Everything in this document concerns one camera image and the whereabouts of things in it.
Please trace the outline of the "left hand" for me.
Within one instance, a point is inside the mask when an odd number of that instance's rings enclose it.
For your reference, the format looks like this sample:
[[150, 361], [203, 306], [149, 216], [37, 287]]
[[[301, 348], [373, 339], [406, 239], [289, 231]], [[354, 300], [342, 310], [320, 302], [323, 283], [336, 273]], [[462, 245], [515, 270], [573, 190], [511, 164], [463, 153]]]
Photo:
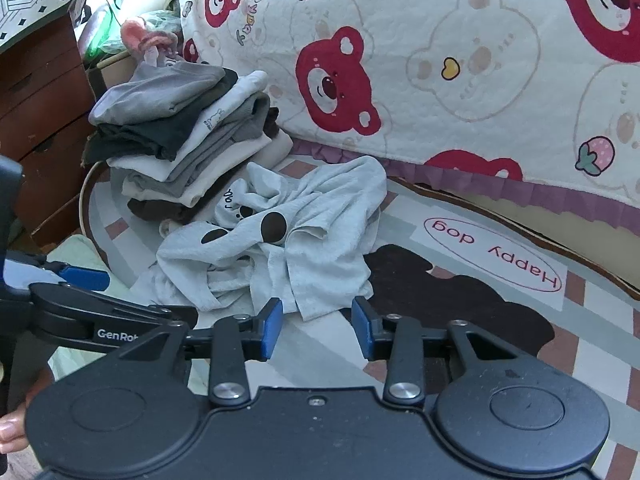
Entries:
[[54, 375], [50, 366], [47, 365], [40, 370], [37, 380], [25, 393], [25, 400], [13, 412], [1, 417], [0, 424], [0, 448], [1, 453], [12, 454], [21, 452], [29, 447], [29, 442], [25, 431], [25, 415], [29, 404], [35, 396], [44, 388], [49, 387], [54, 382]]

